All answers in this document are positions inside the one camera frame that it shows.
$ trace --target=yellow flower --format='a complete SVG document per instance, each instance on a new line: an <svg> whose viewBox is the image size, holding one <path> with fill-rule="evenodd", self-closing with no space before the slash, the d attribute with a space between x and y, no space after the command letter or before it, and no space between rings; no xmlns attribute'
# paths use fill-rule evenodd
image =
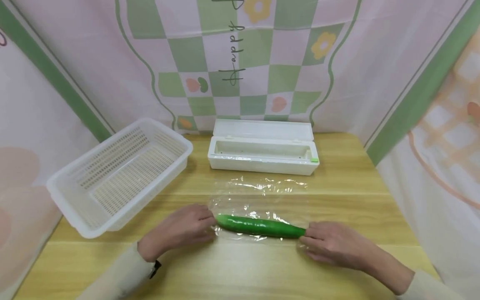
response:
<svg viewBox="0 0 480 300"><path fill-rule="evenodd" d="M325 57L335 43L336 35L324 32L318 36L317 41L312 45L312 53L316 60Z"/></svg>
<svg viewBox="0 0 480 300"><path fill-rule="evenodd" d="M245 0L243 10L248 15L250 22L256 24L270 16L272 0Z"/></svg>

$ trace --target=cling film dispenser box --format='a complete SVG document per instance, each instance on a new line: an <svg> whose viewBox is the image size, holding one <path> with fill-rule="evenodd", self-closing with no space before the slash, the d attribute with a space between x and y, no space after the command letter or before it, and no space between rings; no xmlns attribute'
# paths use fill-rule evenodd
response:
<svg viewBox="0 0 480 300"><path fill-rule="evenodd" d="M319 166L309 123L217 119L208 149L213 169L311 175Z"/></svg>

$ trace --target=white plastic basket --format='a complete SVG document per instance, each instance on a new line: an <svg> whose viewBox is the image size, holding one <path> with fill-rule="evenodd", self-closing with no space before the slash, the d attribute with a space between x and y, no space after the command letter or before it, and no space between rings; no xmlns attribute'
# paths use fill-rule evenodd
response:
<svg viewBox="0 0 480 300"><path fill-rule="evenodd" d="M193 146L140 119L55 173L47 182L68 222L88 239L121 229L187 166Z"/></svg>

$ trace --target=wrist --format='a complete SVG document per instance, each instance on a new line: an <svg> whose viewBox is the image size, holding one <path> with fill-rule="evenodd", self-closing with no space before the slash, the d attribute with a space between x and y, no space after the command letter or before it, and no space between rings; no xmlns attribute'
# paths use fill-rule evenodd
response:
<svg viewBox="0 0 480 300"><path fill-rule="evenodd" d="M364 271L377 279L395 295L406 293L413 280L415 272L403 265L388 252L379 248L379 253L367 264Z"/></svg>
<svg viewBox="0 0 480 300"><path fill-rule="evenodd" d="M146 262L153 263L167 252L167 248L145 235L138 241L137 251Z"/></svg>

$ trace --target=black bracelet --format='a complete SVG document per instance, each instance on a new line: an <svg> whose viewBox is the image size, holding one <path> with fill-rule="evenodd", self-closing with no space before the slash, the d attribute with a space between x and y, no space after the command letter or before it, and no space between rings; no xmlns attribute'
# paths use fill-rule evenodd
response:
<svg viewBox="0 0 480 300"><path fill-rule="evenodd" d="M162 264L159 261L155 261L155 265L153 266L153 270L152 270L152 273L150 274L149 279L152 279L152 277L155 276L156 272L161 266Z"/></svg>

